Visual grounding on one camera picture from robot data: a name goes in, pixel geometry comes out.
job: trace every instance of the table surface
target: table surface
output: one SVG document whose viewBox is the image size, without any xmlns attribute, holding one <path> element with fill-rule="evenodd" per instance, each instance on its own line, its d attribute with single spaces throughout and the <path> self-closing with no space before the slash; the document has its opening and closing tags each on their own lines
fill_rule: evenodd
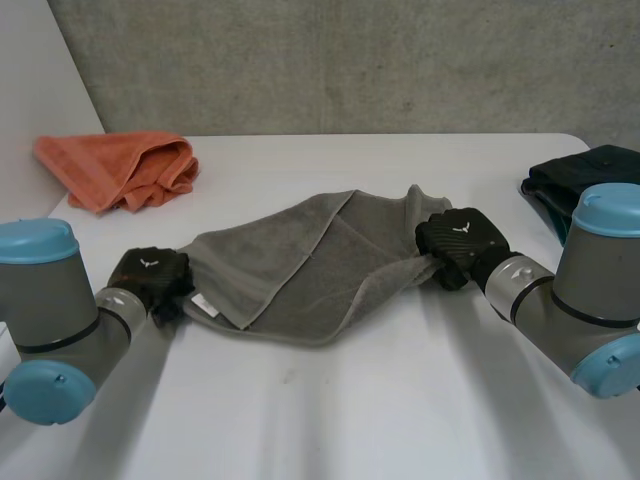
<svg viewBox="0 0 640 480">
<path fill-rule="evenodd" d="M 181 247 L 319 192 L 403 196 L 417 183 L 491 218 L 555 268 L 561 247 L 518 191 L 528 168 L 586 150 L 575 137 L 347 135 L 190 138 L 190 195 L 101 218 L 62 202 L 92 286 L 131 247 Z M 17 363 L 0 339 L 3 375 Z M 74 422 L 0 415 L 0 477 L 47 479 L 637 478 L 640 395 L 573 385 L 476 288 L 407 290 L 320 349 L 186 324 L 145 329 Z"/>
</svg>

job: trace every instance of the orange towel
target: orange towel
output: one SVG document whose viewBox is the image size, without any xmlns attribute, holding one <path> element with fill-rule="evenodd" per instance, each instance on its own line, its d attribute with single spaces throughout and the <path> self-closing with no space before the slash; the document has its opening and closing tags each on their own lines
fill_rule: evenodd
<svg viewBox="0 0 640 480">
<path fill-rule="evenodd" d="M 189 142 L 166 132 L 40 137 L 34 153 L 70 190 L 69 205 L 93 213 L 159 207 L 198 175 Z"/>
</svg>

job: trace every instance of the white label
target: white label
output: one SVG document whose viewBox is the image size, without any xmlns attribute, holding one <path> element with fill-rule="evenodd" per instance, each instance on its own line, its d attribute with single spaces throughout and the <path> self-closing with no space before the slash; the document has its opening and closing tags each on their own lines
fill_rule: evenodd
<svg viewBox="0 0 640 480">
<path fill-rule="evenodd" d="M 216 308 L 213 305 L 211 305 L 209 302 L 205 300 L 205 298 L 202 296 L 201 293 L 199 293 L 198 295 L 195 295 L 191 299 L 191 301 L 196 305 L 198 305 L 198 307 L 200 307 L 202 310 L 207 312 L 212 317 L 215 317 L 220 313 L 218 310 L 216 310 Z"/>
</svg>

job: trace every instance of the wall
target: wall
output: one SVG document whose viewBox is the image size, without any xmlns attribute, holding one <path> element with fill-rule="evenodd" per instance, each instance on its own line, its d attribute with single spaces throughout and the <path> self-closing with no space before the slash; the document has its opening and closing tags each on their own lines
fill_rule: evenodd
<svg viewBox="0 0 640 480">
<path fill-rule="evenodd" d="M 108 130 L 640 148 L 640 0 L 49 0 Z"/>
<path fill-rule="evenodd" d="M 64 188 L 31 155 L 39 135 L 102 132 L 45 0 L 0 0 L 0 223 L 47 215 Z"/>
</svg>

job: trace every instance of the light blue joint cover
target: light blue joint cover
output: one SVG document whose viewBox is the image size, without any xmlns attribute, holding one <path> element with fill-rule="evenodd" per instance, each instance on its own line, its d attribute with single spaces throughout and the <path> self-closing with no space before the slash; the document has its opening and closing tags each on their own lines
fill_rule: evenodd
<svg viewBox="0 0 640 480">
<path fill-rule="evenodd" d="M 38 425 L 67 423 L 93 401 L 96 386 L 82 371 L 52 360 L 29 360 L 7 377 L 4 399 L 19 417 Z"/>
<path fill-rule="evenodd" d="M 78 250 L 71 225 L 62 220 L 38 218 L 0 225 L 0 264 L 56 262 Z"/>
<path fill-rule="evenodd" d="M 573 223 L 605 237 L 640 237 L 640 185 L 603 183 L 587 188 L 573 211 Z"/>
<path fill-rule="evenodd" d="M 571 380 L 598 398 L 622 395 L 640 385 L 640 333 L 603 345 L 571 372 Z"/>
</svg>

